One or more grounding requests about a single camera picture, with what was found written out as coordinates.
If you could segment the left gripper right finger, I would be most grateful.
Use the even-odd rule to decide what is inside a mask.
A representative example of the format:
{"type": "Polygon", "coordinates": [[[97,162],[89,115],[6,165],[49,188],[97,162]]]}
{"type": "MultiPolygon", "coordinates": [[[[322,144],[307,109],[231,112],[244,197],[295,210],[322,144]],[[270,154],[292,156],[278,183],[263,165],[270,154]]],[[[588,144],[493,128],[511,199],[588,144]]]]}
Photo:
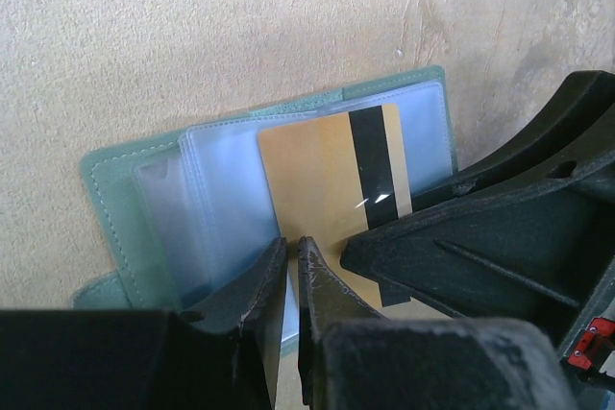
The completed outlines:
{"type": "Polygon", "coordinates": [[[393,320],[298,243],[302,397],[311,409],[575,409],[549,339],[506,318],[393,320]]]}

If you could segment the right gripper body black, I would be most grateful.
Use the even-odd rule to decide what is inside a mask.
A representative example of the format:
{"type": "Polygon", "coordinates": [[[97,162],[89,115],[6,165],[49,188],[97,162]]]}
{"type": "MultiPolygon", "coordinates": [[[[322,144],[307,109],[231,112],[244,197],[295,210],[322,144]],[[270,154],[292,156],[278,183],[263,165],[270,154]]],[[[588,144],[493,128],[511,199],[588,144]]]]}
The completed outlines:
{"type": "Polygon", "coordinates": [[[590,291],[557,352],[578,406],[614,393],[614,262],[590,291]]]}

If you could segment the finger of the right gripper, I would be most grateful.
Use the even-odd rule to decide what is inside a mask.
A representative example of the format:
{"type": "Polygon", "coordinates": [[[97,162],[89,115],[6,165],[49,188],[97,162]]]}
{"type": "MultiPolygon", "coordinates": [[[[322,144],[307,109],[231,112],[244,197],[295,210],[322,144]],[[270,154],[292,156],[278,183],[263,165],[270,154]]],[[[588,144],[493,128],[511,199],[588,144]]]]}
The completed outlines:
{"type": "Polygon", "coordinates": [[[458,173],[453,189],[483,189],[512,178],[570,144],[614,104],[614,75],[569,74],[548,103],[488,157],[458,173]]]}
{"type": "Polygon", "coordinates": [[[534,168],[353,237],[341,263],[452,315],[574,328],[614,298],[614,168],[534,168]]]}

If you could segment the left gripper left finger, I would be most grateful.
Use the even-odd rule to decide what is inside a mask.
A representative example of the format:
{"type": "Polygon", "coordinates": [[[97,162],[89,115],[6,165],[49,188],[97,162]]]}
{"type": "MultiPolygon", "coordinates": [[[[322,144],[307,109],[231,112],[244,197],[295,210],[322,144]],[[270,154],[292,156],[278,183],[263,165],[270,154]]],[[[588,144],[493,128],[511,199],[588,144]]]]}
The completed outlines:
{"type": "Polygon", "coordinates": [[[5,409],[271,409],[287,255],[254,264],[186,311],[5,310],[5,409]]]}

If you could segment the gold credit card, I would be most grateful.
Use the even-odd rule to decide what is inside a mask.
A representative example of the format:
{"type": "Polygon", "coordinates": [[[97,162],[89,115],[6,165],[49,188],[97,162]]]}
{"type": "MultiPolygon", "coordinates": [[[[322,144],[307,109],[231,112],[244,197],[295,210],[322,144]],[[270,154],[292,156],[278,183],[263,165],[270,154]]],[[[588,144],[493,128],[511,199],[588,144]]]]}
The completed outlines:
{"type": "Polygon", "coordinates": [[[348,240],[412,210],[400,109],[393,103],[258,134],[300,305],[302,397],[321,409],[320,336],[342,319],[379,317],[378,284],[341,266],[348,240]]]}

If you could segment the green card holder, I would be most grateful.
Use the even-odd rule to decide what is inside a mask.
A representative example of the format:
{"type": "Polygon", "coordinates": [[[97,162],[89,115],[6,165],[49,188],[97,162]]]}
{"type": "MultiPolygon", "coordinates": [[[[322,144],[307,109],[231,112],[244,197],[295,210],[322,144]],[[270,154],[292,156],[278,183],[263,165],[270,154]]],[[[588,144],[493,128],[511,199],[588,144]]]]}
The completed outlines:
{"type": "Polygon", "coordinates": [[[79,289],[72,307],[182,310],[202,300],[279,234],[259,131],[387,103],[400,113],[410,192],[452,175],[455,141],[440,66],[85,155],[81,175],[115,269],[79,289]]]}

